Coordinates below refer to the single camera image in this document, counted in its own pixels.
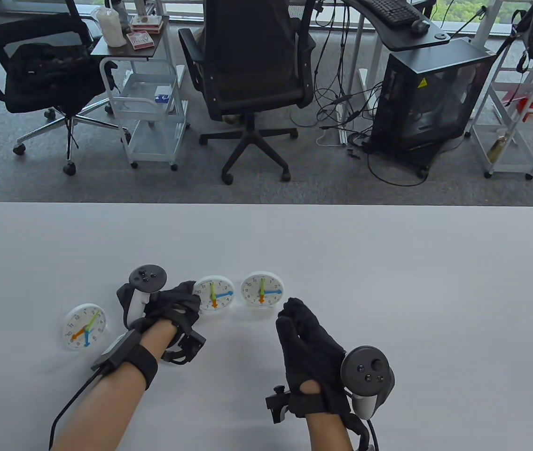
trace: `gloved hand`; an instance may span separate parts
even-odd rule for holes
[[[336,343],[299,299],[290,298],[284,303],[275,324],[292,397],[305,397],[299,389],[300,385],[308,380],[316,380],[321,386],[324,404],[321,412],[339,415],[350,413],[350,404],[340,376],[340,367],[346,354],[344,348]],[[290,401],[290,412],[296,413],[293,408]]]
[[[179,284],[171,290],[159,291],[150,295],[150,301],[144,308],[145,316],[135,320],[130,329],[136,329],[144,333],[160,318],[169,319],[178,328],[174,339],[170,342],[170,348],[179,341],[183,333],[189,335],[191,327],[200,318],[200,298],[193,294],[194,281],[187,281]]]

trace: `black desk surface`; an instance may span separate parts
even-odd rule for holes
[[[427,34],[422,37],[415,37],[411,34],[410,26],[400,28],[390,28],[384,22],[380,21],[369,9],[367,9],[359,0],[342,0],[348,6],[356,9],[359,13],[364,15],[369,22],[374,26],[379,35],[383,45],[393,52],[402,50],[419,49],[422,47],[433,47],[441,44],[446,44],[450,40],[450,36],[444,33],[439,27],[430,22],[430,29]],[[417,9],[415,12],[419,14],[422,19],[430,21],[423,14],[419,13]],[[436,38],[436,35],[444,35],[443,39]]]
[[[164,16],[164,22],[168,22],[168,17]],[[126,45],[122,47],[109,47],[106,44],[106,39],[102,38],[94,47],[91,52],[92,56],[120,56],[122,58],[153,58],[156,53],[156,48],[162,39],[163,34],[166,32],[167,23],[164,23],[162,30],[159,34],[150,34],[150,37],[154,41],[154,47],[148,47],[145,49],[135,50],[129,38],[125,36]]]

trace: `forearm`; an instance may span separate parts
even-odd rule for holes
[[[306,423],[312,451],[352,451],[348,430],[339,415],[308,414]]]
[[[159,320],[141,339],[157,361],[177,329],[169,320]],[[112,451],[120,439],[146,389],[143,374],[130,363],[101,378],[73,412],[56,443],[55,451]]]

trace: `white table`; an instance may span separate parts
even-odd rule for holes
[[[374,417],[382,451],[533,450],[533,208],[8,203],[0,449],[47,449],[101,352],[64,350],[60,320],[98,303],[116,337],[115,291],[144,263],[169,288],[273,271],[346,349],[381,348],[396,374]],[[273,425],[265,406],[284,383],[276,311],[202,317],[206,346],[161,366],[119,449],[308,450],[303,421]]]

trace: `wrist tracker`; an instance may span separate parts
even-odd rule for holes
[[[93,363],[92,370],[101,370],[106,375],[116,370],[123,362],[134,365],[146,380],[149,388],[157,373],[157,361],[154,356],[140,345],[141,334],[135,329],[122,334]]]

